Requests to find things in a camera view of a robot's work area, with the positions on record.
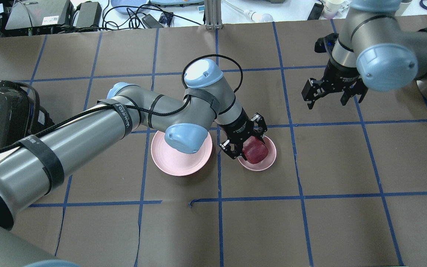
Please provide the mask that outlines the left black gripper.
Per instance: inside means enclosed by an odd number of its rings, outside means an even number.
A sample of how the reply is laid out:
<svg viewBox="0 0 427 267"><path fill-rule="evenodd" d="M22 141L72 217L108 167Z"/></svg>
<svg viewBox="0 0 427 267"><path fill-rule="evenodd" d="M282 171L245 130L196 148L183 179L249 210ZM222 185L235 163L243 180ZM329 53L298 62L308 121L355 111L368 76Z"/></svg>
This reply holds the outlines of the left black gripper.
<svg viewBox="0 0 427 267"><path fill-rule="evenodd" d="M219 147L232 159L244 159L244 142L252 136L265 144L263 137L268 131L265 119L261 114L254 113L250 119L244 109L232 123L221 123L220 128L225 132L228 139L220 142Z"/></svg>

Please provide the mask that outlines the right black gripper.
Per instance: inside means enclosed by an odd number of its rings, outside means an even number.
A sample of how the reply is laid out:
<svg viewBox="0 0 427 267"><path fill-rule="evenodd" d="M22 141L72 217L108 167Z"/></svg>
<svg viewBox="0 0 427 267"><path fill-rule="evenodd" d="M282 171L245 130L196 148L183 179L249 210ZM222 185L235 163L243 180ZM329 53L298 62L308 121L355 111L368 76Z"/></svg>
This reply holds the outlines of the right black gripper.
<svg viewBox="0 0 427 267"><path fill-rule="evenodd" d="M354 96L359 96L358 103L361 103L368 90L369 88L360 82L356 68L342 66L334 59L329 59L322 79L309 78L301 96L307 102L308 109L312 110L315 102L329 93L343 92L340 103L345 106Z"/></svg>

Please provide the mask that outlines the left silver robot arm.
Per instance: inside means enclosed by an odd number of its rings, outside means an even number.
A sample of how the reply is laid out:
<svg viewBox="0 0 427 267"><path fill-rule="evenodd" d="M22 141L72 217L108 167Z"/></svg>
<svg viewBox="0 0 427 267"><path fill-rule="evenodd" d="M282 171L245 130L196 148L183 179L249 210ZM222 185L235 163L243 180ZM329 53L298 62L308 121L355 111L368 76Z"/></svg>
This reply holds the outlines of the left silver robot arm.
<svg viewBox="0 0 427 267"><path fill-rule="evenodd" d="M0 267L76 266L12 234L15 217L139 125L164 132L171 148L195 154L217 123L227 136L220 148L229 157L262 161L267 124L259 113L248 117L211 57L185 66L182 100L116 83L93 108L0 148Z"/></svg>

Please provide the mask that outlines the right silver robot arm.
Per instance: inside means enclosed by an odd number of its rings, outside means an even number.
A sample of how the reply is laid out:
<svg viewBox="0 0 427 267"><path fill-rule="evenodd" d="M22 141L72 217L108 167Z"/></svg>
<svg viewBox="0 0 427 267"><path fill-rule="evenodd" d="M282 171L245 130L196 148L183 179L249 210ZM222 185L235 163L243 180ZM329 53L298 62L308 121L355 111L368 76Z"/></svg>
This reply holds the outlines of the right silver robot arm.
<svg viewBox="0 0 427 267"><path fill-rule="evenodd" d="M368 90L401 89L412 81L427 100L427 28L403 31L396 20L399 0L353 0L339 33L319 38L316 53L329 57L321 79L310 78L301 92L309 109L320 98L342 93L346 105L363 101Z"/></svg>

